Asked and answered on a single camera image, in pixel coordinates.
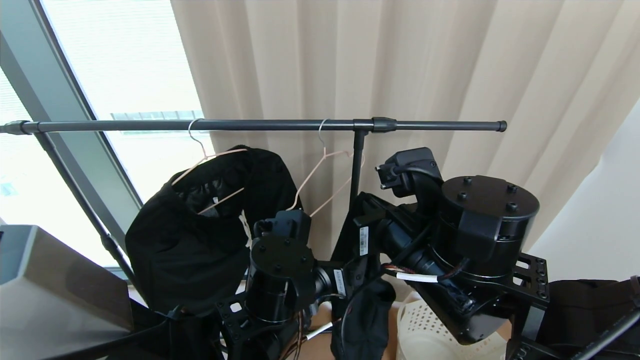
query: screw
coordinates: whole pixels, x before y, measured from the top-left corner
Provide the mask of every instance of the screw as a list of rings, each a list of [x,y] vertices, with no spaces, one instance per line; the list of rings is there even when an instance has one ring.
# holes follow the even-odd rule
[[[507,203],[507,211],[514,212],[517,209],[518,209],[518,204],[516,204],[515,202],[508,202]]]

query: barcode sticker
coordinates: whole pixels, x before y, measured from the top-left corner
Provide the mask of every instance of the barcode sticker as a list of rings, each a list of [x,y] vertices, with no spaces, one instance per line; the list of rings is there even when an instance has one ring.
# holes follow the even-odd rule
[[[335,276],[335,287],[338,290],[338,294],[347,296],[347,290],[344,288],[344,279],[342,278],[342,270],[333,269],[333,276]]]
[[[360,256],[369,253],[369,227],[360,228]]]

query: curtain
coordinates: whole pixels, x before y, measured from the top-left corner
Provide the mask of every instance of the curtain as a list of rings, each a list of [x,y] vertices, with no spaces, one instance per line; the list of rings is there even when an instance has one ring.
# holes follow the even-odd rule
[[[360,189],[395,203],[373,168],[429,147],[445,179],[501,177],[541,202],[525,249],[571,197],[640,96],[640,2],[172,2],[208,119],[506,120],[505,133],[396,131],[365,143]],[[352,133],[323,132],[329,151]],[[317,132],[213,132],[279,153],[300,184],[322,156]],[[308,212],[350,175],[326,161],[301,194]],[[316,216],[327,259],[348,208],[343,191]]]

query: cylindrical motor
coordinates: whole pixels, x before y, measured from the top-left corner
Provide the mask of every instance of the cylindrical motor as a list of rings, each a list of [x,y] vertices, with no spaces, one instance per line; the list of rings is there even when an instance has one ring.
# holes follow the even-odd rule
[[[269,323],[290,320],[304,292],[298,284],[308,283],[314,293],[313,267],[311,249],[301,241],[273,235],[254,240],[246,283],[246,311]],[[296,281],[306,277],[309,280]]]
[[[447,180],[442,185],[431,243],[434,258],[444,268],[469,258],[465,275],[511,281],[539,208],[532,193],[503,179],[465,176]]]

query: white basket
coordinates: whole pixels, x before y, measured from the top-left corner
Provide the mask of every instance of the white basket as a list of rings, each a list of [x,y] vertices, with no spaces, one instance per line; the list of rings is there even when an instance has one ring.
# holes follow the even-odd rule
[[[460,345],[422,299],[398,310],[396,360],[504,360],[506,347],[498,334]]]

